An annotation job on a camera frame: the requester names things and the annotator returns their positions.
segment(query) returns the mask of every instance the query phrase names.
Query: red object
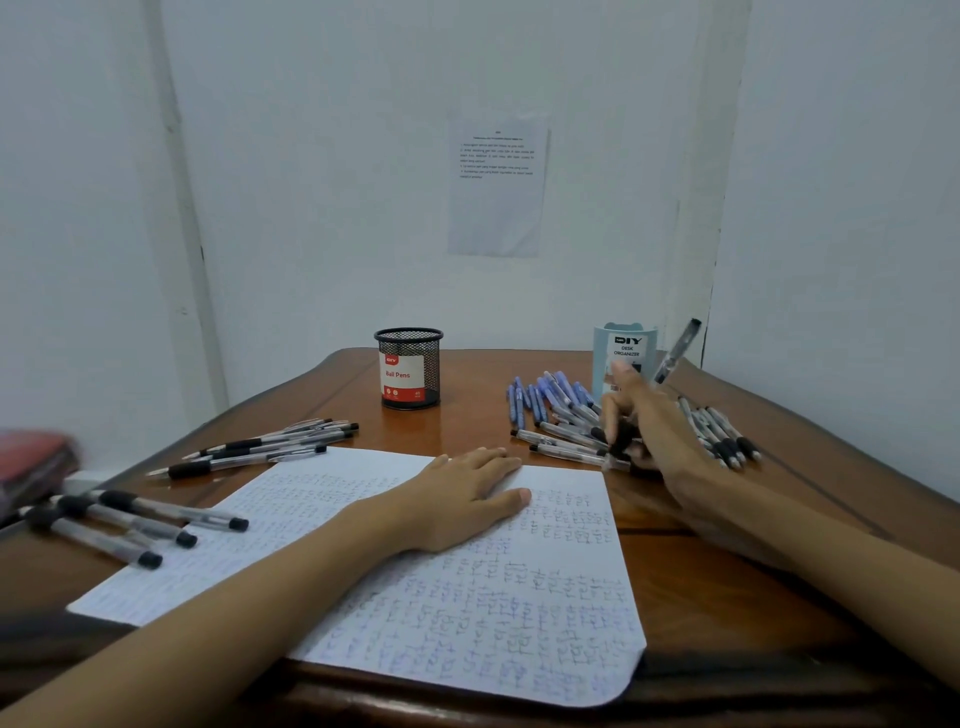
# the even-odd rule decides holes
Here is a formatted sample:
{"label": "red object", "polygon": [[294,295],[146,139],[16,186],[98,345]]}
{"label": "red object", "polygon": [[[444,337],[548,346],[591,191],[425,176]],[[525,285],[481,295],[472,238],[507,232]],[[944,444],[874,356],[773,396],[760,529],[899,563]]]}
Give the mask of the red object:
{"label": "red object", "polygon": [[0,522],[58,490],[78,464],[74,443],[65,435],[0,429]]}

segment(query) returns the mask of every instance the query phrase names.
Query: left hand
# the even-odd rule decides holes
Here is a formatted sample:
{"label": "left hand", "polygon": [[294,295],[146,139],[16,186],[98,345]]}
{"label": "left hand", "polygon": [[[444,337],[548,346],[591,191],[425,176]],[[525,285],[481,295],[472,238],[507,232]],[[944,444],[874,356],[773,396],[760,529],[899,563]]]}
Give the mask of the left hand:
{"label": "left hand", "polygon": [[400,518],[404,546],[443,551],[519,513],[530,491],[517,488],[487,497],[523,461],[504,448],[480,448],[459,457],[437,457],[420,474],[370,499],[375,517]]}

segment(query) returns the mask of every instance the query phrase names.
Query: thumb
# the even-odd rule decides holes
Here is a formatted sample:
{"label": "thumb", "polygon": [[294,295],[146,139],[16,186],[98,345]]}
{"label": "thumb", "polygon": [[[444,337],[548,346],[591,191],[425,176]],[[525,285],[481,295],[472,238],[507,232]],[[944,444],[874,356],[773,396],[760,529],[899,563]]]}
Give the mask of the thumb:
{"label": "thumb", "polygon": [[510,491],[498,493],[496,496],[489,497],[483,501],[484,515],[488,518],[487,525],[496,523],[501,519],[513,516],[524,508],[530,502],[531,493],[526,488],[515,488]]}
{"label": "thumb", "polygon": [[647,380],[627,362],[619,359],[611,362],[610,371],[616,386],[630,398],[634,403],[634,410],[638,411],[650,399],[652,390]]}

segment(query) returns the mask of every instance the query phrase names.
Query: mesh pen holder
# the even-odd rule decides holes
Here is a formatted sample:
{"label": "mesh pen holder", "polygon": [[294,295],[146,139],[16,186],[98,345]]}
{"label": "mesh pen holder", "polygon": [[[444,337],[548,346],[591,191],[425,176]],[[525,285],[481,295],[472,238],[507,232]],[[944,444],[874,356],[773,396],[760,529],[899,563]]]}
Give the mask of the mesh pen holder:
{"label": "mesh pen holder", "polygon": [[384,328],[380,343],[380,397],[385,407],[423,409],[440,403],[440,340],[436,328]]}

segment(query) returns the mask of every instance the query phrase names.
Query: white wall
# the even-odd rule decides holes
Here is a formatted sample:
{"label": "white wall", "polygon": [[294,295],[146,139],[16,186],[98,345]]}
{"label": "white wall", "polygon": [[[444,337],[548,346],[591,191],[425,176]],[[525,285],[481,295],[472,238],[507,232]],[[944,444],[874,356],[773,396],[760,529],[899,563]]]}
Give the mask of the white wall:
{"label": "white wall", "polygon": [[[692,0],[165,2],[232,401],[371,346],[588,349],[664,318]],[[540,257],[450,256],[446,117],[552,114]]]}
{"label": "white wall", "polygon": [[0,425],[109,473],[190,423],[104,10],[0,4]]}
{"label": "white wall", "polygon": [[704,361],[954,498],[958,130],[954,0],[755,0]]}

